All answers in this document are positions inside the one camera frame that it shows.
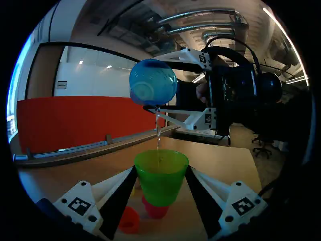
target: ceiling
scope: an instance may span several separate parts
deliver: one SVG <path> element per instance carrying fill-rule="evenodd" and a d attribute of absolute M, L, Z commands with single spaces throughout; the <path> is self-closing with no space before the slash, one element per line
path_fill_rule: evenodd
<path fill-rule="evenodd" d="M 82 16 L 99 27 L 98 37 L 112 36 L 154 57 L 184 47 L 202 50 L 213 36 L 229 36 L 254 50 L 263 71 L 282 81 L 302 76 L 291 45 L 263 7 L 268 8 L 261 0 L 88 0 Z M 178 14 L 184 16 L 166 21 Z M 233 40 L 213 44 L 253 62 L 251 53 Z"/>

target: green cup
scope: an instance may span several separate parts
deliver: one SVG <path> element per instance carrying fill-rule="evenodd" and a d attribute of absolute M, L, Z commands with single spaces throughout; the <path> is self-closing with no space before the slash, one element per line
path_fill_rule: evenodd
<path fill-rule="evenodd" d="M 171 205 L 182 186 L 188 158 L 171 150 L 149 150 L 135 157 L 135 167 L 146 201 L 157 207 Z"/>

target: human hand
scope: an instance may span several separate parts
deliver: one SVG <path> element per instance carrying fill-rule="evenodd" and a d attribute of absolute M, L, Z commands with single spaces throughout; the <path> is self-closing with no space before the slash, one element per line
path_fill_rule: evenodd
<path fill-rule="evenodd" d="M 196 87 L 196 96 L 197 98 L 205 103 L 208 104 L 208 95 L 209 95 L 209 86 L 208 83 L 202 83 Z"/>

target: water stream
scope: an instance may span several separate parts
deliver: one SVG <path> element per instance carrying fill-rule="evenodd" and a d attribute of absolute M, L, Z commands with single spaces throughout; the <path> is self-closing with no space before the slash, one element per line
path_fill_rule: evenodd
<path fill-rule="evenodd" d="M 158 126 L 158 119 L 159 119 L 159 112 L 160 112 L 160 108 L 156 107 L 156 131 L 157 131 L 157 159 L 158 159 L 158 166 L 159 163 L 162 161 L 162 157 L 159 156 L 159 147 L 160 147 L 160 142 L 161 142 L 161 128 Z"/>

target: red cup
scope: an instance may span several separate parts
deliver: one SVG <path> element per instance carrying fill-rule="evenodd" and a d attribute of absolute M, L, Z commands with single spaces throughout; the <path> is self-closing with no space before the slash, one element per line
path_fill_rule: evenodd
<path fill-rule="evenodd" d="M 149 217 L 153 219 L 161 219 L 163 218 L 168 211 L 169 206 L 166 207 L 156 207 L 150 203 L 148 203 L 145 199 L 145 196 L 142 198 L 142 202 L 145 205 L 145 209 L 149 215 Z"/>
<path fill-rule="evenodd" d="M 139 215 L 131 207 L 126 206 L 118 228 L 124 233 L 138 233 Z"/>

